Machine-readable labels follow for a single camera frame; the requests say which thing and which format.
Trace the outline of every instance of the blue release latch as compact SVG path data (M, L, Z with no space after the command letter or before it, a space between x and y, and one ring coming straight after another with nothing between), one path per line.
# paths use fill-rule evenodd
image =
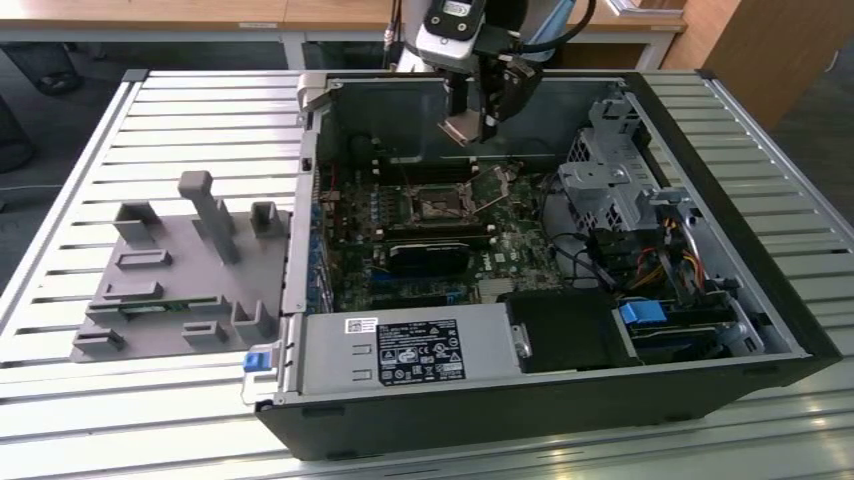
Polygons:
M273 369L273 352L250 352L243 358L246 373L266 372Z
M660 323L668 321L662 304L656 300L629 302L620 307L620 314L626 325L633 323Z

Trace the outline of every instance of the gray 3d-printed holder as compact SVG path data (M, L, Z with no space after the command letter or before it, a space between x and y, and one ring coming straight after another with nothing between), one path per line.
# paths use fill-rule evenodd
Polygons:
M290 214L273 202L231 215L211 174L185 172L178 190L198 216L159 217L125 203L122 238L74 341L93 362L246 350L279 334Z

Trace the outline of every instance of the power supply label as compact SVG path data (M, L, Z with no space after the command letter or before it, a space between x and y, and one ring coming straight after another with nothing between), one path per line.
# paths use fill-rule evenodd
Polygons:
M377 326L379 381L387 386L466 378L457 320Z

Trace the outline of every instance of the wooden desk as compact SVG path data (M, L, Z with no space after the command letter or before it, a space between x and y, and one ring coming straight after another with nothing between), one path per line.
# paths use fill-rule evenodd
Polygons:
M0 0L3 42L281 42L287 0Z
M573 41L644 44L638 68L657 69L674 35L685 30L685 22L673 17L620 17L606 0L598 1L593 21ZM588 0L580 0L570 25L578 23L586 9ZM390 11L391 0L289 0L283 42L290 68L306 68L302 51L306 42L382 41Z
M275 30L286 4L287 0L2 0L0 27Z

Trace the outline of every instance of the metal rail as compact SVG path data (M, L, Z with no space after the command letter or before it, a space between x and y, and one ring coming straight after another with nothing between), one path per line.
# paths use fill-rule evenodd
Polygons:
M297 73L154 72L122 85L0 299L0 477L512 479L581 471L682 479L853 469L850 227L716 82L694 73L646 78L846 355L840 364L694 422L301 462L242 403L242 353L67 361L123 200L151 199L162 215L190 213L177 184L194 168L218 178L214 194L233 212L259 199L293 205Z

